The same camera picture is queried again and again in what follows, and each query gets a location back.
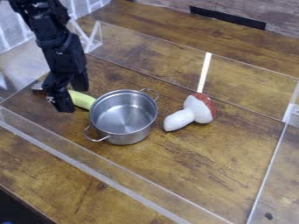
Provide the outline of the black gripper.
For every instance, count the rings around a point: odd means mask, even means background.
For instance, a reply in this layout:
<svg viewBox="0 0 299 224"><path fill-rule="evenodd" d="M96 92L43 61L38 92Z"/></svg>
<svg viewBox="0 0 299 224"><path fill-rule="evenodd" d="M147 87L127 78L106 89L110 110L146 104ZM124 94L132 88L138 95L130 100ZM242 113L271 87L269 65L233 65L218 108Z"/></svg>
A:
<svg viewBox="0 0 299 224"><path fill-rule="evenodd" d="M47 101L59 112L74 113L75 105L67 86L76 91L90 90L87 59L79 36L70 31L67 12L30 12L23 15L42 48L51 72L42 84Z"/></svg>

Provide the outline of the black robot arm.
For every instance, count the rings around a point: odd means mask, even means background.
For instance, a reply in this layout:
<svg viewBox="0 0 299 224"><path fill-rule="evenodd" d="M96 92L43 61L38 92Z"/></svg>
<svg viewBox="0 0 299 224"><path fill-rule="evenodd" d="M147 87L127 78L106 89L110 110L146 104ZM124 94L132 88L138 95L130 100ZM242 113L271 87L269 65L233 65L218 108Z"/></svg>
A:
<svg viewBox="0 0 299 224"><path fill-rule="evenodd" d="M8 3L35 34L51 69L42 84L47 100L59 112L72 113L75 105L67 86L88 91L90 78L80 37L67 28L68 10L60 0L8 0Z"/></svg>

